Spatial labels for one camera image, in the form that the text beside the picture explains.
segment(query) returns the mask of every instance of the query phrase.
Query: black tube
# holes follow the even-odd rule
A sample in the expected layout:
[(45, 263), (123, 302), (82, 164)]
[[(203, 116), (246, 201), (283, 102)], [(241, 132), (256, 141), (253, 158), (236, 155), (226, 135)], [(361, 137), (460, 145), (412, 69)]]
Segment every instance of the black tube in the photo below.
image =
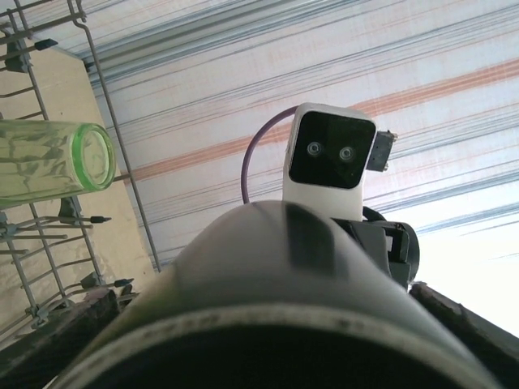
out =
[(58, 387), (499, 387), (332, 220), (234, 209), (79, 356)]

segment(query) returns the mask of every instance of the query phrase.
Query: green drinking glass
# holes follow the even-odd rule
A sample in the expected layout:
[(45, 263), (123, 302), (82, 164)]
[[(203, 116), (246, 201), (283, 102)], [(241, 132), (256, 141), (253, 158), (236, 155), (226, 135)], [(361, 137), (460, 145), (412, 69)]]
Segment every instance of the green drinking glass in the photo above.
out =
[(104, 190), (115, 166), (97, 124), (0, 120), (0, 207)]

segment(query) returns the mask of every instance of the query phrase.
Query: glass cup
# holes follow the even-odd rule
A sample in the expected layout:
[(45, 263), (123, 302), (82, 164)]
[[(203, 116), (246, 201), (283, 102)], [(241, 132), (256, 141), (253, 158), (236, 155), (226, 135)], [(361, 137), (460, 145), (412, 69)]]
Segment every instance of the glass cup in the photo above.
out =
[(0, 207), (104, 190), (115, 166), (97, 124), (0, 120)]

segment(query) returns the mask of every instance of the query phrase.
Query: black cylindrical object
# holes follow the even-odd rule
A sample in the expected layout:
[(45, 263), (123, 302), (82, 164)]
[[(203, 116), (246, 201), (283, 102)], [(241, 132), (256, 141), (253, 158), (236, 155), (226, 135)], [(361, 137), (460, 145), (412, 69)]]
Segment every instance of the black cylindrical object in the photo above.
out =
[(207, 227), (59, 388), (494, 388), (492, 376), (338, 224), (292, 203)]

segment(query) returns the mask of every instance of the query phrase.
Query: dish rack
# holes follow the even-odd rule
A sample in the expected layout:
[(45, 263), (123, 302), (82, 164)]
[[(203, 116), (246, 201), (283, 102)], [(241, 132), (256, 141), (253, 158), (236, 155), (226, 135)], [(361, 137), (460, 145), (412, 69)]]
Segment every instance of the dish rack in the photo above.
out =
[[(39, 0), (30, 4), (21, 5), (19, 0), (13, 0), (14, 7), (5, 11), (0, 10), (0, 18), (8, 18), (8, 22), (0, 22), (0, 31), (5, 34), (4, 37), (0, 38), (0, 45), (7, 45), (7, 51), (5, 55), (0, 56), (0, 61), (5, 63), (5, 67), (0, 66), (0, 77), (3, 71), (15, 71), (18, 73), (25, 73), (30, 78), (31, 85), (29, 88), (20, 89), (15, 92), (11, 92), (6, 95), (0, 95), (0, 98), (6, 99), (13, 96), (17, 96), (24, 93), (34, 93), (39, 105), (37, 112), (27, 113), (26, 115), (18, 119), (29, 119), (42, 117), (44, 120), (49, 120), (49, 115), (45, 109), (45, 104), (41, 96), (41, 91), (38, 88), (38, 83), (30, 63), (30, 53), (34, 50), (47, 49), (52, 45), (56, 45), (57, 42), (47, 39), (39, 41), (32, 47), (28, 47), (26, 39), (33, 37), (33, 34), (39, 33), (39, 35), (48, 28), (56, 27), (60, 24), (73, 23), (77, 28), (84, 31), (88, 46), (92, 52), (92, 58), (97, 68), (98, 76), (101, 83), (101, 89), (104, 94), (105, 103), (107, 104), (109, 115), (114, 124), (115, 134), (121, 150), (122, 158), (126, 165), (126, 173), (115, 178), (115, 181), (128, 180), (131, 184), (131, 189), (134, 192), (137, 208), (144, 224), (144, 231), (148, 239), (148, 245), (151, 249), (153, 261), (156, 269), (161, 270), (161, 264), (157, 255), (157, 250), (153, 243), (152, 234), (148, 225), (146, 215), (144, 213), (144, 206), (139, 196), (139, 191), (135, 183), (134, 175), (128, 161), (127, 151), (122, 141), (121, 132), (117, 118), (115, 116), (114, 107), (106, 87), (105, 77), (102, 73), (99, 59), (95, 45), (93, 43), (92, 34), (88, 29), (86, 23), (86, 14), (83, 7), (81, 6), (81, 0), (67, 0), (68, 9), (70, 14), (56, 19), (54, 21), (29, 27), (28, 21), (25, 17), (24, 11), (52, 2), (53, 0)], [(121, 287), (130, 284), (132, 280), (117, 280), (111, 284), (107, 284), (103, 280), (103, 275), (97, 262), (94, 249), (90, 238), (88, 237), (88, 230), (95, 228), (96, 224), (104, 223), (109, 221), (109, 217), (105, 216), (83, 216), (81, 213), (81, 206), (77, 197), (66, 198), (61, 200), (61, 208), (57, 216), (41, 216), (36, 210), (35, 204), (23, 205), (22, 207), (29, 207), (32, 218), (25, 220), (17, 224), (9, 223), (6, 213), (0, 210), (0, 242), (7, 244), (8, 250), (0, 250), (0, 255), (10, 255), (12, 258), (11, 264), (15, 266), (16, 271), (19, 274), (21, 286), (28, 299), (28, 308), (25, 310), (25, 314), (17, 318), (12, 323), (8, 324), (4, 328), (0, 328), (0, 349), (4, 342), (9, 343), (27, 332), (35, 330), (51, 320), (53, 317), (52, 313), (55, 310), (70, 310), (74, 305), (73, 296), (81, 295), (83, 293), (90, 293), (97, 289), (106, 289), (111, 287)], [(79, 231), (78, 236), (68, 237), (65, 233), (58, 235), (50, 235), (46, 231), (49, 229), (62, 229), (64, 232), (70, 232), (75, 230)], [(22, 240), (39, 240), (41, 241), (41, 248), (37, 250), (27, 250), (17, 248), (17, 243)], [(84, 241), (84, 244), (88, 250), (88, 258), (76, 260), (72, 262), (56, 264), (53, 256), (53, 249), (56, 246), (66, 245), (73, 241)], [(33, 257), (36, 254), (45, 252), (46, 257), (49, 261), (50, 270), (41, 273), (39, 276), (28, 279), (26, 272), (24, 271), (24, 261)], [(60, 277), (60, 269), (64, 267), (74, 267), (83, 265), (85, 263), (91, 263), (92, 272), (84, 277), (79, 283), (65, 285), (63, 284), (62, 277)], [(31, 290), (31, 285), (39, 280), (43, 280), (45, 277), (53, 276), (56, 280), (58, 290), (51, 297), (44, 301), (37, 301)], [(128, 293), (126, 296), (119, 297), (119, 301), (130, 300), (135, 297), (136, 293)]]

